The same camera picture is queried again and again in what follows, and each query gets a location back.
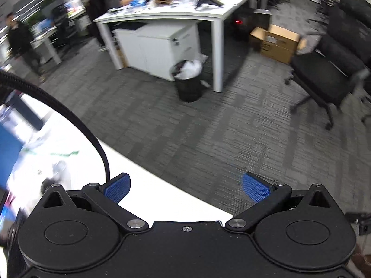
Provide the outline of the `black waste bin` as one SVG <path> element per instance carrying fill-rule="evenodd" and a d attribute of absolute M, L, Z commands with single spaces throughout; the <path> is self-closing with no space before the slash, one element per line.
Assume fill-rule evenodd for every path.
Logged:
<path fill-rule="evenodd" d="M 191 103 L 202 97 L 202 85 L 199 74 L 195 77 L 182 77 L 182 69 L 186 65 L 187 60 L 182 60 L 176 63 L 171 69 L 170 74 L 174 79 L 178 98 L 182 102 Z"/>

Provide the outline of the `black office chair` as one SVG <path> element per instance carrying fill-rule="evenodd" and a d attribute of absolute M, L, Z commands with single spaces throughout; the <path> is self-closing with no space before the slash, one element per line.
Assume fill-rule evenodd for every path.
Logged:
<path fill-rule="evenodd" d="M 328 114 L 326 130 L 334 125 L 331 106 L 340 108 L 348 94 L 370 75 L 370 3 L 366 0 L 339 0 L 333 6 L 324 32 L 308 53 L 294 53 L 289 62 L 292 72 L 285 83 L 296 82 L 307 97 L 292 105 L 291 113 L 313 99 Z"/>

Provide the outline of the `cardboard box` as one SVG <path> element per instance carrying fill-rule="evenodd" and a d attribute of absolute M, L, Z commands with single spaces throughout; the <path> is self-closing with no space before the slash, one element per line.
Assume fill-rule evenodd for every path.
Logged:
<path fill-rule="evenodd" d="M 277 25 L 270 25 L 268 30 L 256 27 L 250 33 L 250 40 L 261 55 L 284 64 L 289 64 L 292 56 L 307 45 L 300 34 Z"/>

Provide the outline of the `white drawer cabinet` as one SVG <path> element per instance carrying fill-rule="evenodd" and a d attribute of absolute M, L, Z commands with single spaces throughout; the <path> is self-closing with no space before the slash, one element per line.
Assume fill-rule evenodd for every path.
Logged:
<path fill-rule="evenodd" d="M 174 65 L 201 56 L 197 21 L 130 21 L 113 33 L 129 67 L 168 81 L 173 81 Z"/>

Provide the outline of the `standing person in black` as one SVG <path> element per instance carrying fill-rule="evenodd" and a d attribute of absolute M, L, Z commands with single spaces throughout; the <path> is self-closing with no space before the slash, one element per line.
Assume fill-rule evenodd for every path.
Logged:
<path fill-rule="evenodd" d="M 41 58 L 32 46 L 34 37 L 29 28 L 15 19 L 15 16 L 10 12 L 6 16 L 8 30 L 8 42 L 11 48 L 12 56 L 22 57 L 25 64 L 43 83 L 45 81 L 45 71 L 42 68 Z"/>

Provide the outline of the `white office desk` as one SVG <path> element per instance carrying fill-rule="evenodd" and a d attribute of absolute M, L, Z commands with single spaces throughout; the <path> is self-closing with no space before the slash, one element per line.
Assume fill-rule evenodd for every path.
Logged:
<path fill-rule="evenodd" d="M 150 19 L 187 19 L 195 21 L 209 21 L 211 23 L 213 90 L 223 91 L 224 76 L 224 21 L 233 12 L 246 2 L 255 4 L 256 0 L 218 0 L 223 6 L 202 5 L 198 8 L 191 3 L 181 2 L 177 6 L 155 6 L 149 2 L 146 6 L 130 10 L 129 6 L 115 8 L 96 18 L 94 22 L 99 28 L 108 53 L 116 70 L 123 68 L 123 63 L 117 53 L 108 23 L 121 21 L 136 21 Z M 262 8 L 267 7 L 268 0 L 260 0 Z"/>

